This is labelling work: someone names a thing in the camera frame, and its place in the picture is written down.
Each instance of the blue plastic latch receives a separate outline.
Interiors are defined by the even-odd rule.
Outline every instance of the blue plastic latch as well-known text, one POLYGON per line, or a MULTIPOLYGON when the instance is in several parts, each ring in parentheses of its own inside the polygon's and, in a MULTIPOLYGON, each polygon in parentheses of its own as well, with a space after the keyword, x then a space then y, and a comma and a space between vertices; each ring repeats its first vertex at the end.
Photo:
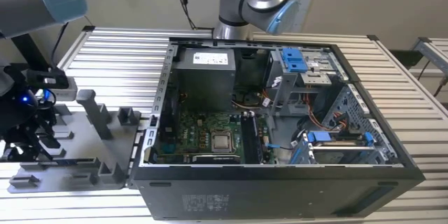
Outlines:
POLYGON ((312 143, 314 141, 314 134, 312 132, 308 133, 308 142, 312 143))
POLYGON ((305 73, 308 71, 308 65, 298 49, 285 47, 282 49, 281 58, 286 65, 288 72, 305 73))
POLYGON ((324 141, 330 141, 330 136, 326 131, 313 131, 310 132, 314 136, 314 140, 324 142, 324 141))
POLYGON ((366 141, 366 145, 368 145, 368 146, 372 146, 374 140, 373 140, 373 136, 372 136, 370 132, 365 132, 365 133, 364 133, 364 138, 365 138, 365 141, 366 141))

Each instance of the metal table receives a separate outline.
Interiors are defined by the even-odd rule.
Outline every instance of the metal table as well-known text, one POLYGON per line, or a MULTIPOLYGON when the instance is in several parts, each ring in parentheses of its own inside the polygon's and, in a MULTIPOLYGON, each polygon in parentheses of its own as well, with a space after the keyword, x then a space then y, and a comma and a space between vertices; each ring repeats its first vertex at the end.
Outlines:
MULTIPOLYGON (((148 116, 169 37, 208 38, 209 31, 96 28, 84 31, 60 66, 80 89, 94 89, 109 110, 132 106, 148 116)), ((365 219, 253 220, 225 223, 446 223, 448 111, 378 41, 366 36, 254 34, 254 40, 337 44, 392 129, 424 171, 426 181, 365 219)), ((81 110, 68 103, 72 110, 81 110)), ((18 164, 0 164, 0 220, 32 223, 150 223, 137 190, 9 194, 18 164)))
POLYGON ((444 76, 448 76, 448 39, 418 37, 412 50, 421 52, 444 76))

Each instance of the gray tool holder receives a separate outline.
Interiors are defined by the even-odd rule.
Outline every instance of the gray tool holder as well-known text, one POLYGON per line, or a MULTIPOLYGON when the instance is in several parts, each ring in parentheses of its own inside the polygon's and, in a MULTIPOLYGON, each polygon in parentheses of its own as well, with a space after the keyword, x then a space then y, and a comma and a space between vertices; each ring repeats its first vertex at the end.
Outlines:
POLYGON ((57 104, 54 137, 58 149, 45 150, 48 162, 21 163, 9 180, 10 193, 120 189, 126 183, 140 112, 120 108, 108 112, 94 102, 94 91, 80 90, 76 102, 85 112, 57 104))

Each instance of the open computer tower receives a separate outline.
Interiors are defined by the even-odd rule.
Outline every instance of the open computer tower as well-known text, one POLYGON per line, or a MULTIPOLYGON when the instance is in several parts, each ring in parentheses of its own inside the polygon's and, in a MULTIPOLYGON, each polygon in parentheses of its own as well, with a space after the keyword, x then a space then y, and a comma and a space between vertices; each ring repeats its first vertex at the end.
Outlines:
POLYGON ((314 219, 424 176, 336 45, 170 38, 132 180, 156 220, 314 219))

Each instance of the robotic arm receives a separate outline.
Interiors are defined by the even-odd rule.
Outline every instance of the robotic arm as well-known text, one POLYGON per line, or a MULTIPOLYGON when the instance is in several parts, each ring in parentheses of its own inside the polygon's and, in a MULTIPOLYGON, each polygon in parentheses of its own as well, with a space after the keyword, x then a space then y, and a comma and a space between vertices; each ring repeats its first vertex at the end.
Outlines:
POLYGON ((250 39, 249 24, 278 35, 290 26, 297 11, 297 0, 220 0, 213 38, 250 39))
MULTIPOLYGON (((33 30, 82 17, 85 12, 85 0, 0 0, 0 39, 17 40, 33 30)), ((36 60, 38 57, 26 55, 28 69, 0 61, 0 137, 6 143, 0 162, 52 160, 42 144, 60 147, 52 130, 56 117, 49 89, 66 89, 68 79, 64 71, 44 59, 36 60), (45 90, 41 98, 34 96, 38 89, 45 90)))
MULTIPOLYGON (((270 34, 280 34, 292 23, 297 12, 296 0, 220 0, 218 24, 213 37, 250 39, 253 24, 270 34)), ((85 0, 0 0, 0 39, 53 24, 64 24, 84 16, 85 0)), ((52 160, 46 148, 58 148, 52 126, 56 124, 49 89, 66 89, 62 70, 46 65, 41 57, 25 57, 29 69, 24 71, 0 62, 0 138, 6 142, 0 162, 52 160), (34 93, 44 90, 44 97, 34 93)))

